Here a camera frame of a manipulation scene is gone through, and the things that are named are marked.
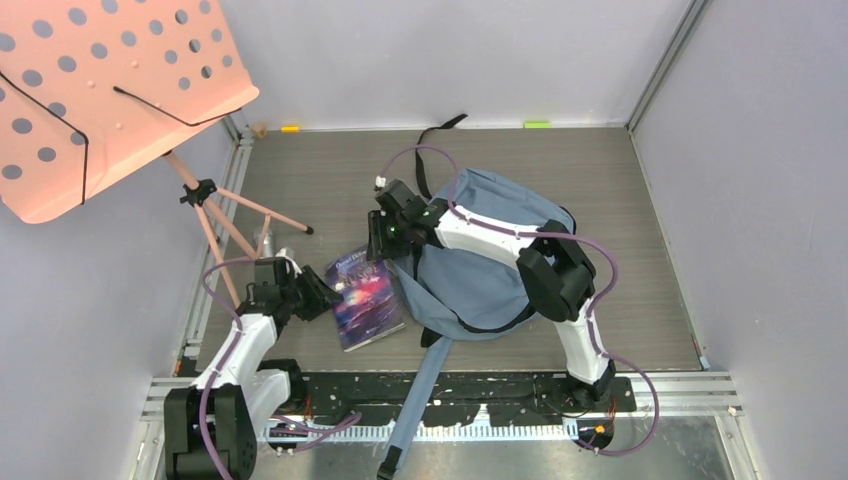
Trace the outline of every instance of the backpack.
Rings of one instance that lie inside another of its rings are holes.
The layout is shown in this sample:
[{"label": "backpack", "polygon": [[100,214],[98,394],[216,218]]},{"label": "backpack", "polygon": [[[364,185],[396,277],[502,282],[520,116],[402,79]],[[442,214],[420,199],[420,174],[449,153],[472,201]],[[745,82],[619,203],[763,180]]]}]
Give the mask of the backpack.
[{"label": "backpack", "polygon": [[[421,185],[423,170],[417,168],[416,174]],[[447,195],[446,185],[434,197],[446,199]],[[553,219],[576,233],[576,222],[565,208],[492,172],[462,170],[455,201],[474,213],[510,223],[544,225]],[[529,304],[518,272],[475,253],[425,245],[395,259],[394,272],[400,297],[412,317],[425,327],[421,345],[428,350],[377,474],[385,480],[403,465],[453,341],[489,340],[539,317]]]}]

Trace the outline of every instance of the light purple wall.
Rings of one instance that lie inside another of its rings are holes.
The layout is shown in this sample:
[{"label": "light purple wall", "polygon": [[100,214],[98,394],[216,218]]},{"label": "light purple wall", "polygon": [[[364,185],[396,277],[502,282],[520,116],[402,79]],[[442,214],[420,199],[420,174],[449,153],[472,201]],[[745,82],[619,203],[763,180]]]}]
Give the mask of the light purple wall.
[{"label": "light purple wall", "polygon": [[848,6],[713,2],[636,141],[770,478],[845,478]]},{"label": "light purple wall", "polygon": [[[231,143],[213,125],[176,152],[220,179]],[[3,478],[115,480],[137,451],[205,251],[181,184],[156,160],[52,222],[0,205]]]},{"label": "light purple wall", "polygon": [[688,0],[223,0],[269,127],[620,124]]}]

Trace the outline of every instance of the book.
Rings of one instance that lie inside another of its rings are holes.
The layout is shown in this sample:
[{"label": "book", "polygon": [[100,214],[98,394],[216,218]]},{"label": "book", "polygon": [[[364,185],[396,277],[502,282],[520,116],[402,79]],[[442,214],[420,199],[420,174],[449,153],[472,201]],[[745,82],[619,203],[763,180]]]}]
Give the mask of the book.
[{"label": "book", "polygon": [[357,248],[327,269],[327,285],[344,297],[333,307],[333,313],[345,352],[406,326],[404,307],[395,295],[389,268],[383,260],[368,261],[366,248]]}]

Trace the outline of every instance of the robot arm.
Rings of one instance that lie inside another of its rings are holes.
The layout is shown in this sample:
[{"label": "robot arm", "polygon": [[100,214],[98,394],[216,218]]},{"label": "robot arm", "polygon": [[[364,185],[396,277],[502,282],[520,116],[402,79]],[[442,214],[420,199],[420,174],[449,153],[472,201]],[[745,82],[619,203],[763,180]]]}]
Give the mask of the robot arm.
[{"label": "robot arm", "polygon": [[[297,397],[292,390],[299,387],[292,378],[300,373],[296,365],[258,370],[262,357],[292,315],[310,321],[342,300],[310,267],[300,271],[287,258],[257,260],[254,277],[251,298],[237,309],[241,327],[233,324],[210,366],[189,387],[173,389],[165,398],[169,480],[220,478],[198,426],[201,392],[222,358],[226,361],[216,372],[207,412],[215,415],[215,448],[232,478],[250,477],[257,436],[280,405]],[[238,343],[231,347],[237,336]]]},{"label": "robot arm", "polygon": [[[541,226],[516,225],[457,206],[463,219],[448,209],[444,199],[427,204],[399,180],[379,189],[376,199],[381,210],[368,214],[369,257],[396,258],[408,255],[413,244],[431,245],[466,250],[514,268],[530,305],[556,324],[568,356],[567,378],[575,400],[588,407],[604,395],[615,365],[601,354],[597,329],[593,339],[589,328],[594,322],[588,313],[595,293],[594,265],[574,240],[518,235],[529,231],[568,233],[564,225],[554,220]],[[503,233],[475,224],[469,220],[472,218]]]}]

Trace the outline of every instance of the wooden floor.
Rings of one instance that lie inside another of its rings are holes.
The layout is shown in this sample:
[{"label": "wooden floor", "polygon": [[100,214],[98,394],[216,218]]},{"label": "wooden floor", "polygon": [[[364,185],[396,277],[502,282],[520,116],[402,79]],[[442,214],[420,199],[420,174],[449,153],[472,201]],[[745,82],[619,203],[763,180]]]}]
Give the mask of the wooden floor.
[{"label": "wooden floor", "polygon": [[[419,132],[334,132],[283,135],[257,140],[241,194],[312,225],[308,236],[273,223],[277,248],[294,248],[298,263],[322,272],[337,257],[367,242],[366,212],[377,208],[374,177],[393,154],[415,143]],[[672,271],[642,172],[623,129],[445,130],[428,137],[445,147],[461,167],[491,170],[563,205],[576,217],[579,233],[608,247],[618,258],[618,287],[597,309],[605,346],[652,370],[698,369],[680,291]],[[435,153],[423,154],[430,189],[451,175]],[[412,154],[388,178],[414,188]],[[252,239],[261,215],[238,209],[236,226]],[[606,285],[609,267],[588,252],[598,268],[596,285]],[[242,253],[230,241],[228,258]],[[233,269],[241,289],[249,267]],[[219,285],[219,291],[225,292]],[[292,318],[267,358],[295,358],[306,370],[417,370],[424,351],[421,327],[413,320],[401,332],[343,353],[332,314],[311,323]],[[205,366],[230,328],[230,318],[213,308],[199,366]],[[565,355],[551,322],[530,322],[497,340],[459,342],[449,370],[561,370]]]}]

